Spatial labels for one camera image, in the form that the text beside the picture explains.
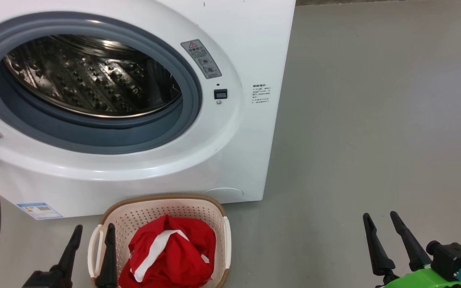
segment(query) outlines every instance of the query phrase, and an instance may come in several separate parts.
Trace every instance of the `gray rubber gasket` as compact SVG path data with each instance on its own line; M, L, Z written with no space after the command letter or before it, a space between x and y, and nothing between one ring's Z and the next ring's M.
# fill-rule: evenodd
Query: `gray rubber gasket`
M200 83L187 61L156 36L119 20L74 12L46 12L13 18L0 24L0 62L13 48L53 34L110 38L131 46L163 65L176 79L182 100L160 113L131 120L104 120L57 109L54 113L31 104L27 91L16 89L0 69L0 118L41 142L93 154L125 154L152 149L180 136L197 117Z

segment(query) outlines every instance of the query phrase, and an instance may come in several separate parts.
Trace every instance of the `red cloth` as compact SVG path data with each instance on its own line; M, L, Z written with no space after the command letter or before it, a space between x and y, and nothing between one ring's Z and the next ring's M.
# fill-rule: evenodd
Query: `red cloth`
M162 240L166 241L164 250L161 250ZM216 235L204 221L165 215L136 231L129 243L131 257L118 284L122 288L199 288L210 280L215 250ZM140 278L136 274L140 266L143 270L144 261L150 263L157 254L159 256L146 270L143 281L138 282L136 277Z

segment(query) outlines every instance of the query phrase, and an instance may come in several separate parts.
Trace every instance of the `washing machine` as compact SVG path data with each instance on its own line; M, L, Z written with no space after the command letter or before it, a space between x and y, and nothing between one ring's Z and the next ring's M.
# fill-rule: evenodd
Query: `washing machine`
M261 200L294 6L0 0L0 195L37 219Z

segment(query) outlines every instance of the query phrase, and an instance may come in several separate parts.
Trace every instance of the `laundry basket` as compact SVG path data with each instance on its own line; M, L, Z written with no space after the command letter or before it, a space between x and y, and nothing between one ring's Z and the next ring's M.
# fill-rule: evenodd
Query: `laundry basket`
M231 227L223 207L204 195L168 194L121 201L113 205L95 228L88 244L88 272L92 282L99 276L106 246L104 239L108 225L115 225L117 277L129 259L129 242L136 231L145 224L168 214L172 217L200 219L216 234L214 271L203 288L221 288L227 281L231 265Z

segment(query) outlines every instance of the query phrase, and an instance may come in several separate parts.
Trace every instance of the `white handle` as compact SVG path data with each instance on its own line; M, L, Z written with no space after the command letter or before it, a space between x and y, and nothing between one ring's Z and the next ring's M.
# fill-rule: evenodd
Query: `white handle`
M225 221L225 269L229 269L231 266L231 254L232 254L232 237L231 237L231 224L227 216L223 217Z
M101 261L101 251L102 247L104 246L104 234L106 228L102 224L99 224L97 228L95 228L94 233L92 233L92 237L90 237L90 242L88 243L88 273L90 273L91 278L95 278L99 276L100 273L100 261ZM95 239L99 236L99 246L97 250L97 260L95 261L95 268L94 268L94 244Z

